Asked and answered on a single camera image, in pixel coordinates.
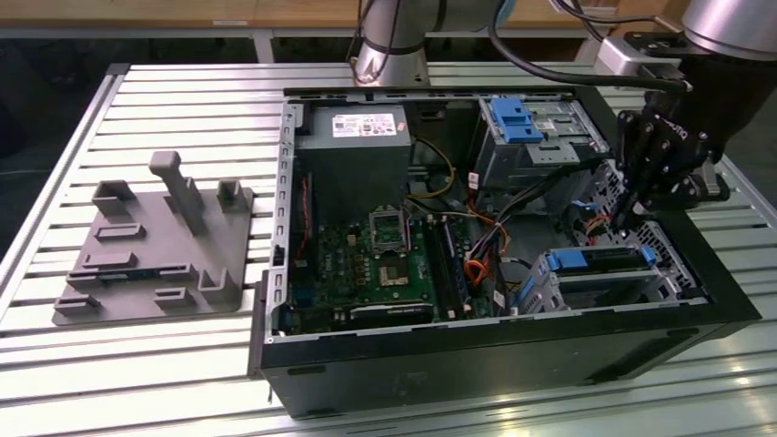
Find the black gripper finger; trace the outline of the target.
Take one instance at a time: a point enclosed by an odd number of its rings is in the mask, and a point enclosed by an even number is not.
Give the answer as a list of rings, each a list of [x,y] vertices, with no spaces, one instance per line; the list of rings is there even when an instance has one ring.
[[[641,190],[637,202],[644,202],[648,198],[648,193],[657,184],[658,176],[666,166],[664,163],[666,155],[672,150],[672,142],[662,134],[660,127],[654,123],[648,123],[648,148],[645,151],[645,166],[641,172]],[[638,223],[638,218],[634,213],[634,227]]]
[[[641,190],[641,172],[648,148],[648,122],[640,111],[621,111],[618,115],[617,168],[622,174],[622,192],[613,213],[613,228],[634,227],[633,208]]]

